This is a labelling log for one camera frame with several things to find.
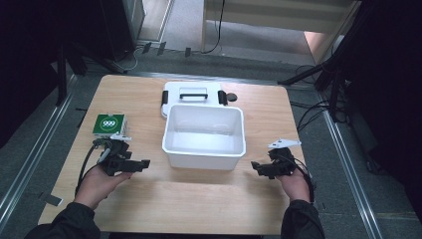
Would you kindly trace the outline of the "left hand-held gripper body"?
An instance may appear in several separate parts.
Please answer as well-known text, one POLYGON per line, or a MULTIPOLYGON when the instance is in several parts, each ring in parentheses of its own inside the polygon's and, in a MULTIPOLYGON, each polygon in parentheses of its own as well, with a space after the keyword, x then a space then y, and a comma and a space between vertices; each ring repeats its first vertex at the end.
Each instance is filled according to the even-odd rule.
POLYGON ((101 153, 97 164, 109 176, 114 176, 117 172, 125 172, 126 169, 137 167, 131 160, 131 151, 128 150, 127 143, 130 137, 115 133, 110 137, 97 138, 93 141, 95 147, 102 146, 104 151, 101 153))

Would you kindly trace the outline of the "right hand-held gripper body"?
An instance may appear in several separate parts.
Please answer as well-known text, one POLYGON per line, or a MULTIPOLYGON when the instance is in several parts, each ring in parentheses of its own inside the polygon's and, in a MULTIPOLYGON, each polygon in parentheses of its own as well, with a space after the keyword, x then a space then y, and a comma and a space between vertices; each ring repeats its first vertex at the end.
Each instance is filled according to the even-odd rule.
POLYGON ((268 156, 271 160, 271 168, 269 178, 275 178, 281 175, 291 175, 297 168, 295 157, 293 156, 290 146, 301 145, 297 140, 279 138, 270 143, 268 148, 268 156))

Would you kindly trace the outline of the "person's right hand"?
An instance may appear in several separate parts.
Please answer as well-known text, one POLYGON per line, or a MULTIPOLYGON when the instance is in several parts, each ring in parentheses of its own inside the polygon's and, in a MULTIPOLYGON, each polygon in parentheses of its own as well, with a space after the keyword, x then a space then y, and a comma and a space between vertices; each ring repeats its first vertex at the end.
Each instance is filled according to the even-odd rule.
POLYGON ((296 169, 291 175, 277 176, 291 201, 311 202, 309 186, 304 175, 296 169))

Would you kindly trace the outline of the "person's left hand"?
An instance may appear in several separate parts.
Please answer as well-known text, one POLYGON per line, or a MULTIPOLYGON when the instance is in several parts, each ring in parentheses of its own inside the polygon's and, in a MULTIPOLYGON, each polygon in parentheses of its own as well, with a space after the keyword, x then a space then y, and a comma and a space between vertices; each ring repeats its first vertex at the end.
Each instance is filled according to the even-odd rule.
POLYGON ((130 172, 109 176, 98 165, 94 166, 85 175, 74 201, 95 210, 120 184, 130 178, 130 172))

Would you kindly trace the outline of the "green and white box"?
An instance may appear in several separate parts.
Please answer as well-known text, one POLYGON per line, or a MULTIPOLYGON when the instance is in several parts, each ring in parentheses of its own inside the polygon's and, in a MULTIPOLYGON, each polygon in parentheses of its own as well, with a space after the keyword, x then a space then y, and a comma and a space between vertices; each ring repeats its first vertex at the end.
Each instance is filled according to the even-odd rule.
POLYGON ((93 135, 110 137, 115 133, 126 135, 127 120, 125 115, 100 114, 97 116, 93 135))

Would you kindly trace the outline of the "white plastic storage bin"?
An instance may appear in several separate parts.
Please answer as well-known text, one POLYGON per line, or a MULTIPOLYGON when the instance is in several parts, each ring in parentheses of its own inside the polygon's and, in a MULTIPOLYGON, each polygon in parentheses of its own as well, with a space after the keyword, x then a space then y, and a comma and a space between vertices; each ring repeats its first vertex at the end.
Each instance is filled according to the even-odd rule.
POLYGON ((246 148, 241 109, 183 104, 169 109, 162 149, 172 167, 233 170, 246 148))

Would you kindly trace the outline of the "grey tape strip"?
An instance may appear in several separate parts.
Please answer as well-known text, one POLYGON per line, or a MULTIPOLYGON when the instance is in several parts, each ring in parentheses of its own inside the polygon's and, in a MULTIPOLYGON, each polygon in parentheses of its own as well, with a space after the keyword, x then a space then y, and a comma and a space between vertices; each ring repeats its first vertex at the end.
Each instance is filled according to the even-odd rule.
POLYGON ((46 203, 53 205, 53 206, 60 206, 63 202, 63 199, 51 194, 46 194, 44 196, 44 200, 46 203))

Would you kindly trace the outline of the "white bin lid black latches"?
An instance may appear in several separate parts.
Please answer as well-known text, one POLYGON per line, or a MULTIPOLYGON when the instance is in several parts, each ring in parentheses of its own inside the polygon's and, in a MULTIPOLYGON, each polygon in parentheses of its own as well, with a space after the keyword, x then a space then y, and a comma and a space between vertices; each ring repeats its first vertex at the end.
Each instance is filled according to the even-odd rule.
POLYGON ((219 83, 167 82, 161 97, 161 115, 166 119, 173 105, 226 106, 227 94, 219 83))

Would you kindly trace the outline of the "black metal stand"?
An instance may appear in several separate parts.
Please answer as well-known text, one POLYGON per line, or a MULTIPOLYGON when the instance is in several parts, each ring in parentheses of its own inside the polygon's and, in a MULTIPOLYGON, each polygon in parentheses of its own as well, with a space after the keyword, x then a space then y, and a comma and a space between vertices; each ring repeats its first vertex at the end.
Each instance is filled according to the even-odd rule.
POLYGON ((57 54, 58 98, 56 106, 60 106, 68 94, 67 66, 77 75, 84 76, 88 70, 83 59, 83 48, 76 42, 65 42, 57 54))
POLYGON ((341 122, 339 117, 340 107, 337 104, 339 103, 338 97, 340 95, 340 90, 345 86, 345 79, 342 75, 340 64, 341 53, 333 53, 322 63, 287 80, 278 80, 277 84, 290 86, 307 77, 319 74, 314 82, 314 87, 318 92, 330 89, 330 95, 328 98, 328 113, 334 122, 341 122))

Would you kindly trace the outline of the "dark cabinet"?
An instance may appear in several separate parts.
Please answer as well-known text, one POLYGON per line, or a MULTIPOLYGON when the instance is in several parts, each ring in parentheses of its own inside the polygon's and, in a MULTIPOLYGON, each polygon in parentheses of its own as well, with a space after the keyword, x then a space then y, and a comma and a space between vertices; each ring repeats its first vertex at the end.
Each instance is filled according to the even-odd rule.
POLYGON ((142 0, 101 0, 110 58, 115 61, 132 53, 140 34, 145 11, 142 0))

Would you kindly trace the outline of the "metal floor rail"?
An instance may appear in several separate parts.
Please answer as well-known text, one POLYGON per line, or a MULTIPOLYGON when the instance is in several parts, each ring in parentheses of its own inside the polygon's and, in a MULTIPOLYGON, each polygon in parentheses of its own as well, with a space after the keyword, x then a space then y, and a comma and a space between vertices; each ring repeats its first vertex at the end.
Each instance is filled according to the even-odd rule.
POLYGON ((46 150, 53 134, 55 133, 59 123, 61 122, 70 102, 74 96, 75 86, 78 84, 78 77, 72 74, 67 82, 68 94, 63 102, 54 107, 49 120, 44 126, 37 141, 31 148, 23 165, 15 176, 11 186, 6 191, 4 197, 0 200, 0 234, 3 232, 7 222, 13 213, 21 195, 23 194, 35 168, 41 160, 44 151, 46 150))
POLYGON ((366 230, 368 239, 384 239, 375 214, 372 210, 372 206, 368 200, 367 194, 360 182, 360 179, 358 178, 337 123, 333 121, 329 113, 324 113, 323 117, 331 135, 334 147, 337 151, 340 163, 353 195, 361 221, 366 230))

